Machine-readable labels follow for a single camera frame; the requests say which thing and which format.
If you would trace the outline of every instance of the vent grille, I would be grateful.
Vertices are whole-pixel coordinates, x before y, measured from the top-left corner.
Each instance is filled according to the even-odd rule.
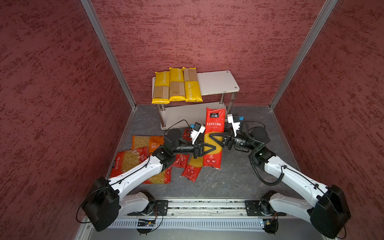
[[[136,227],[137,219],[116,219],[108,228],[152,228]],[[263,231],[262,219],[206,219],[206,218],[164,218],[162,229],[206,229],[206,230],[248,230]]]

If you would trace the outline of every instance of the pasta package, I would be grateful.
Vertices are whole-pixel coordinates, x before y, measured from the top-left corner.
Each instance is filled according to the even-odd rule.
[[[224,132],[225,124],[225,108],[209,109],[207,108],[207,116],[205,121],[204,142],[216,146],[216,150],[204,155],[204,167],[213,167],[221,169],[221,156],[223,148],[209,137],[211,133]],[[204,151],[209,150],[209,147],[204,147]]]
[[[185,101],[183,69],[169,68],[169,101]]]
[[[189,180],[196,182],[197,176],[200,173],[201,168],[203,167],[203,157],[191,158],[187,167],[185,168],[183,174]]]
[[[192,131],[192,128],[187,127],[184,131],[183,138],[187,141],[192,141],[192,138],[190,137],[190,133]],[[177,154],[176,155],[176,160],[172,164],[173,167],[179,167],[179,168],[184,168],[187,166],[187,162],[189,159],[189,154],[184,155],[184,154]]]
[[[112,167],[111,177],[116,177],[131,170],[135,166],[144,162],[147,158],[147,147],[119,152],[116,155],[115,162]]]
[[[186,102],[202,102],[196,68],[183,68]]]
[[[153,89],[152,104],[169,103],[169,71],[155,72],[155,87]]]
[[[160,146],[164,144],[164,136],[137,136],[132,137],[132,149],[147,147],[149,155]],[[172,169],[168,167],[166,170],[161,173],[148,178],[143,183],[144,184],[164,184],[170,183]]]

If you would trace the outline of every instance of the yellow pasta package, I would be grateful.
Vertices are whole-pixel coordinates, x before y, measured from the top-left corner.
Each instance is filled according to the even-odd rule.
[[[132,149],[145,147],[148,149],[149,156],[160,146],[164,144],[164,136],[137,136],[132,137]],[[172,168],[168,167],[161,173],[148,178],[144,184],[164,184],[170,183]]]
[[[202,102],[196,68],[183,68],[186,102]]]
[[[116,177],[131,170],[135,166],[145,161],[147,158],[147,147],[119,152],[116,155],[115,162],[112,167],[111,177]]]
[[[169,101],[185,101],[183,69],[169,68]]]
[[[155,72],[155,87],[153,89],[152,104],[169,103],[169,71]]]

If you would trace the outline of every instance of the white tabletop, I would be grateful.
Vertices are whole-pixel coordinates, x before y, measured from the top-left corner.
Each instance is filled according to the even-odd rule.
[[[231,71],[216,71],[198,73],[197,80],[199,81],[200,92],[202,96],[233,93],[240,90],[237,82],[233,78]],[[152,95],[155,86],[155,77],[152,78]]]

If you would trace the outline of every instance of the red pasta package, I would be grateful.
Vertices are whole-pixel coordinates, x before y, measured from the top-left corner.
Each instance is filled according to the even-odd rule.
[[[192,129],[190,127],[187,127],[184,131],[183,138],[187,141],[192,141],[192,138],[190,137]],[[189,154],[184,155],[184,154],[177,154],[176,155],[176,161],[172,164],[173,167],[179,167],[179,168],[184,168],[187,166],[189,159]]]
[[[198,157],[196,159],[191,158],[191,160],[189,161],[187,167],[185,168],[181,176],[184,176],[189,180],[195,182],[202,167],[203,167],[203,157]]]
[[[207,108],[207,118],[205,121],[204,142],[216,146],[216,150],[203,156],[203,166],[221,169],[221,155],[223,148],[209,137],[211,133],[224,132],[225,125],[225,108],[209,109]],[[204,147],[204,151],[209,150],[209,147]]]

